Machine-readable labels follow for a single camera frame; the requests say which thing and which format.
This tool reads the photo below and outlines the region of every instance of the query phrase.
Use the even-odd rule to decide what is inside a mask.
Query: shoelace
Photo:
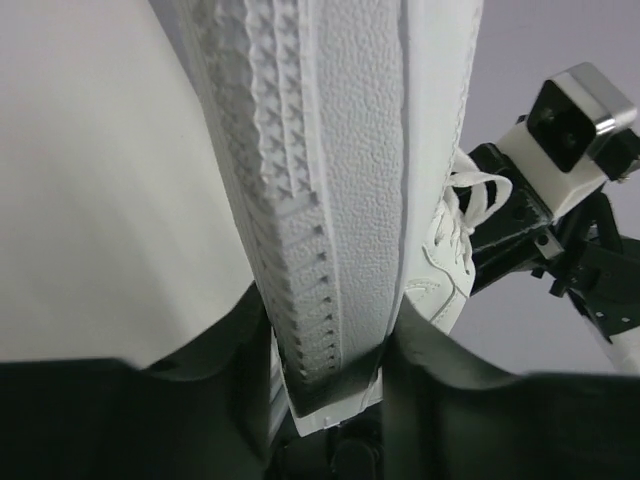
[[[496,184],[496,198],[491,206],[487,182]],[[454,187],[471,188],[469,205],[464,213],[460,210],[460,200]],[[455,247],[456,264],[462,258],[467,273],[473,254],[469,237],[478,225],[502,208],[512,190],[513,185],[509,179],[482,172],[466,153],[460,149],[456,151],[453,171],[447,180],[443,200],[436,210],[435,220],[439,224],[435,242],[437,245],[445,238],[450,239],[451,246]]]

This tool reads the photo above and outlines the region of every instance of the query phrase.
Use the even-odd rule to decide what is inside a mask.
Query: white fabric
[[[489,206],[487,182],[495,182],[496,198]],[[471,197],[466,212],[460,210],[460,200],[454,188],[471,187]],[[473,160],[462,150],[456,152],[453,173],[447,181],[442,202],[436,211],[435,244],[448,239],[455,248],[457,257],[461,256],[467,271],[470,268],[473,247],[470,236],[475,228],[484,223],[506,203],[513,185],[508,178],[491,175],[478,169]]]
[[[0,361],[146,367],[252,281],[146,0],[0,2]]]

